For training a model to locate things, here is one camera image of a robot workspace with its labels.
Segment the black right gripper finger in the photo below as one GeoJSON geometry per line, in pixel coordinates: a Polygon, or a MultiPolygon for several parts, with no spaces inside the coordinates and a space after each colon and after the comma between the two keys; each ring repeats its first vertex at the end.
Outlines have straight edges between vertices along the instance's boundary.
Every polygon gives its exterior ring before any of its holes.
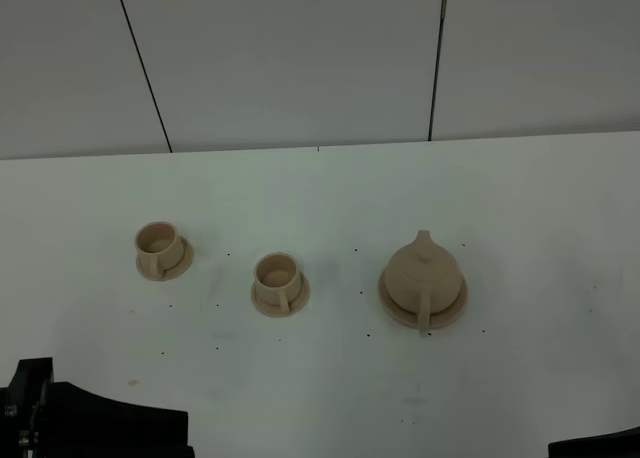
{"type": "Polygon", "coordinates": [[[549,458],[626,458],[639,456],[639,428],[548,445],[549,458]]]}

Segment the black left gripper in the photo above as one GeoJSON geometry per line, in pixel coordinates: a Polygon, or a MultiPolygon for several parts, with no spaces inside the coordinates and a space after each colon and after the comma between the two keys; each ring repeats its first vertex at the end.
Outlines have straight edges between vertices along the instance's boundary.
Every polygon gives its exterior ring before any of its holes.
{"type": "Polygon", "coordinates": [[[53,383],[53,359],[20,360],[1,389],[2,457],[192,457],[185,411],[53,383]]]}

